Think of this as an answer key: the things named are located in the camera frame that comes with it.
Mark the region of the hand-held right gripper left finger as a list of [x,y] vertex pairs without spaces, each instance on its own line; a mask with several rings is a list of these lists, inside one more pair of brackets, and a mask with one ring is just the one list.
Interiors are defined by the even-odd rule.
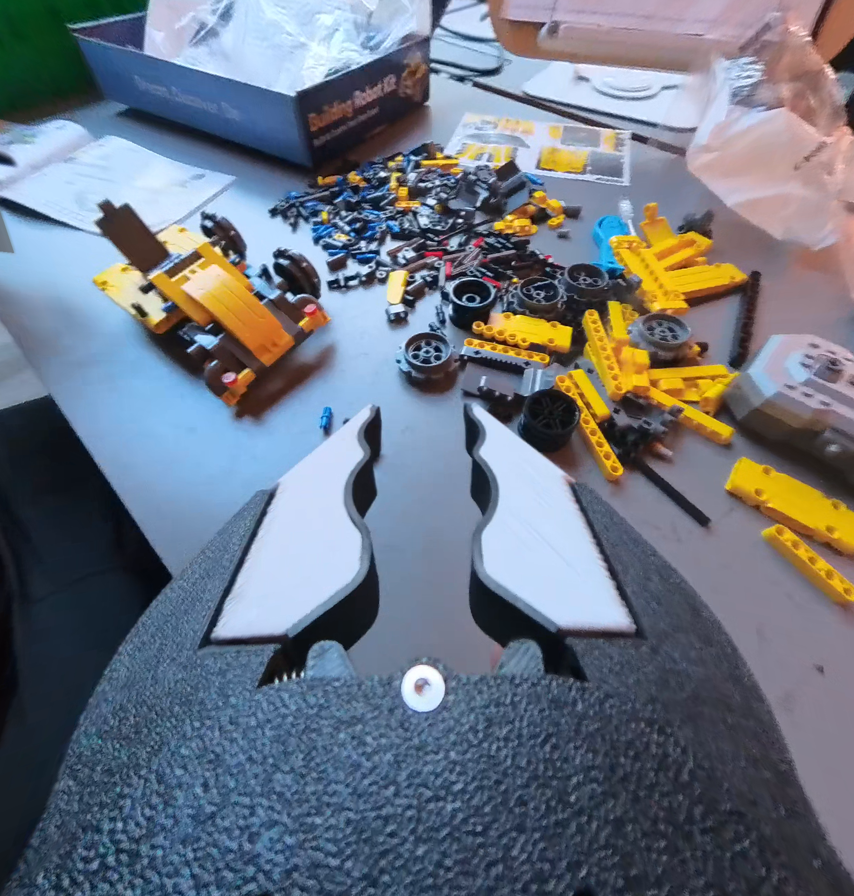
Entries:
[[381,412],[368,404],[269,492],[231,574],[211,642],[289,642],[364,582]]

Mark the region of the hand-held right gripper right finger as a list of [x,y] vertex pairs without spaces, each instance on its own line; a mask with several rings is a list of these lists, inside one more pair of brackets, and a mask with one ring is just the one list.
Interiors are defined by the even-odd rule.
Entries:
[[464,424],[479,582],[550,634],[637,635],[575,480],[487,409],[464,404]]

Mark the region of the yellow toy brick car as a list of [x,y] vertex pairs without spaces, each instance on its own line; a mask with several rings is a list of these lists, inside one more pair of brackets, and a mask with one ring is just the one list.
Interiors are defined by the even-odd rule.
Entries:
[[98,290],[153,336],[175,335],[228,407],[331,323],[309,259],[280,247],[272,265],[251,268],[228,218],[203,211],[201,232],[156,234],[128,203],[104,200],[96,226],[124,256],[94,278]]

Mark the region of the black toy tyre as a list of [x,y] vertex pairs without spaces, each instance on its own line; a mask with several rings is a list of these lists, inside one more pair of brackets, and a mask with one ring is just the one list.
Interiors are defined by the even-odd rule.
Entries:
[[557,389],[543,389],[524,399],[517,431],[538,452],[553,454],[568,444],[580,417],[575,399]]
[[451,324],[460,330],[472,330],[476,323],[487,323],[498,299],[494,282],[477,277],[452,280],[445,288]]

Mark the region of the grey black panel brick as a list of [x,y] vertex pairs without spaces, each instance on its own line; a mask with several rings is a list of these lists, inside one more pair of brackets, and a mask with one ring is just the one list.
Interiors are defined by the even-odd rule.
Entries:
[[518,409],[525,399],[554,385],[555,368],[502,371],[481,364],[467,364],[460,382],[462,394],[488,406]]

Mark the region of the grey toothed wheel hub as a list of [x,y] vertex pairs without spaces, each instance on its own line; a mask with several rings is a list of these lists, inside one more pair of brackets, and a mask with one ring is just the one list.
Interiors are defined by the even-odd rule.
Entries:
[[560,318],[564,303],[564,293],[557,280],[533,276],[516,285],[515,306],[520,315],[555,321]]
[[628,327],[632,346],[649,354],[654,364],[675,363],[686,357],[692,346],[692,330],[679,316],[649,313]]
[[454,372],[455,354],[443,334],[422,331],[410,335],[401,345],[396,364],[414,384],[431,384],[447,379]]
[[597,303],[608,299],[611,279],[601,267],[591,263],[575,263],[565,269],[562,285],[569,299]]

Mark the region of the person's dark trousers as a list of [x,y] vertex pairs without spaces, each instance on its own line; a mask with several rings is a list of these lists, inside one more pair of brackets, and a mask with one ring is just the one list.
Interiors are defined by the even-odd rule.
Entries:
[[99,678],[170,578],[51,397],[0,410],[0,892]]

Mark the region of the long yellow holed strip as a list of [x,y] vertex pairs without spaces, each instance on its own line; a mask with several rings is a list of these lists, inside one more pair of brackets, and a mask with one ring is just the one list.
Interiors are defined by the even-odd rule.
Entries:
[[838,605],[854,605],[854,584],[781,524],[768,527],[761,538],[820,593]]

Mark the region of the grey motor block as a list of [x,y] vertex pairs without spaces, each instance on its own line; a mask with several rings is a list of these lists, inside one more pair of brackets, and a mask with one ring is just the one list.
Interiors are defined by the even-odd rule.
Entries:
[[753,432],[821,459],[854,459],[854,355],[809,334],[770,337],[727,388],[726,408]]

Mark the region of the long black beam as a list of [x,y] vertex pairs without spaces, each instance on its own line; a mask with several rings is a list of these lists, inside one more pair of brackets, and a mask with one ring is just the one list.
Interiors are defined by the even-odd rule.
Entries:
[[757,306],[761,286],[761,272],[748,274],[739,295],[734,332],[729,350],[728,365],[738,371],[747,363],[757,319]]

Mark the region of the blue brick separator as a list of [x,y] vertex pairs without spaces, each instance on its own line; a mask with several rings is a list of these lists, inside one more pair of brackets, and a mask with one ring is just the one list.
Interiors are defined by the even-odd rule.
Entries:
[[617,278],[624,271],[623,266],[614,256],[611,239],[630,234],[627,223],[618,215],[602,216],[593,224],[592,237],[598,255],[596,265],[603,269],[610,278]]

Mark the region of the sticker sheet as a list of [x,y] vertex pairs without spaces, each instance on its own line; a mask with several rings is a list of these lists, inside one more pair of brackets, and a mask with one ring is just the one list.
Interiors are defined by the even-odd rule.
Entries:
[[445,146],[466,165],[515,163],[527,174],[607,185],[631,183],[629,131],[467,113]]

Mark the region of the instruction booklet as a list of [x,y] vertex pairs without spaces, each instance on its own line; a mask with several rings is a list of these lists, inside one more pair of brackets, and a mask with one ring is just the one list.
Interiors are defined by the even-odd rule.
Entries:
[[99,204],[130,205],[153,232],[184,220],[230,188],[232,175],[165,158],[81,125],[0,119],[0,200],[76,230],[99,233]]

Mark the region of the crumpled plastic bag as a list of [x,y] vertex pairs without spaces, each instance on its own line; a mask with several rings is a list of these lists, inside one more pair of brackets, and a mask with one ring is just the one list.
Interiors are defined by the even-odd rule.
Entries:
[[820,250],[854,215],[854,133],[807,33],[774,15],[705,75],[687,165],[772,238]]

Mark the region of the clear stand base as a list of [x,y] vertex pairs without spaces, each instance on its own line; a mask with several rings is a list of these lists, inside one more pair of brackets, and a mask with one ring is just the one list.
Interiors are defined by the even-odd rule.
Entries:
[[677,96],[689,82],[686,73],[552,62],[523,83],[522,92],[567,106],[645,111]]

